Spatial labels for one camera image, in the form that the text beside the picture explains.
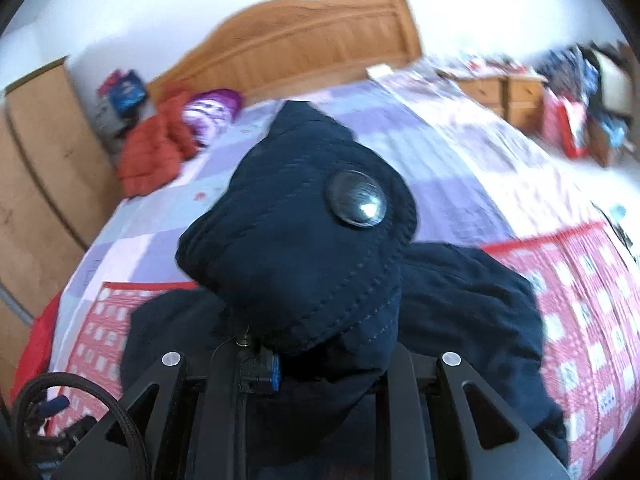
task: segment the purple and white bedsheet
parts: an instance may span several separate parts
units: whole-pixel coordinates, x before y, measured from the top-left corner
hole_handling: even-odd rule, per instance
[[[300,98],[353,130],[404,177],[417,203],[416,240],[481,246],[598,218],[542,149],[447,81],[399,72],[380,84]],[[225,192],[280,105],[246,108],[177,180],[118,206],[64,290],[50,370],[65,369],[103,282],[189,281],[174,259],[180,234]]]

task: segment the black fabric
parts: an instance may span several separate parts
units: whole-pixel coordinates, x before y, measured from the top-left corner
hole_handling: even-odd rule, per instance
[[[332,213],[324,186],[343,169],[385,191],[376,227]],[[215,348],[232,324],[248,326],[281,354],[285,376],[277,396],[250,400],[249,456],[292,463],[343,424],[400,340],[423,354],[459,352],[566,463],[529,284],[478,250],[409,246],[415,225],[414,199],[388,164],[308,104],[286,103],[225,195],[180,238],[178,264],[209,292],[167,294],[132,316],[123,387],[166,351]]]

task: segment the headboard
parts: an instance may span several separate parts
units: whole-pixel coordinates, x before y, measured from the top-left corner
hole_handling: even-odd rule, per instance
[[[406,0],[271,0],[222,23],[148,84],[157,102],[169,82],[191,90],[232,88],[248,104],[366,77],[421,55]]]

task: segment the floor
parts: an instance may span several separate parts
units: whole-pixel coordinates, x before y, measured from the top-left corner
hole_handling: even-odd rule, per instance
[[[591,157],[569,160],[559,148],[542,140],[536,143],[604,212],[618,204],[625,207],[626,215],[620,225],[634,242],[632,252],[640,254],[640,162],[625,153],[618,165],[601,168]]]

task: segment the bed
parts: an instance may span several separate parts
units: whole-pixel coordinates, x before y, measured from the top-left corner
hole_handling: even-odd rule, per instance
[[[530,279],[546,327],[543,377],[566,415],[570,476],[590,478],[612,463],[606,458],[628,424],[632,434],[640,402],[637,269],[548,156],[454,83],[412,70],[366,79],[366,66],[400,68],[418,57],[406,0],[274,0],[230,18],[149,83],[153,99],[183,82],[194,91],[237,89],[248,106],[177,180],[120,203],[63,291],[50,370],[86,365],[98,374],[89,378],[118,393],[114,349],[124,337],[102,338],[119,312],[107,300],[137,295],[140,283],[190,281],[174,261],[179,235],[224,193],[281,99],[297,98],[402,174],[418,205],[416,240],[482,246]],[[82,338],[97,345],[89,360]],[[84,412],[80,400],[74,409]]]

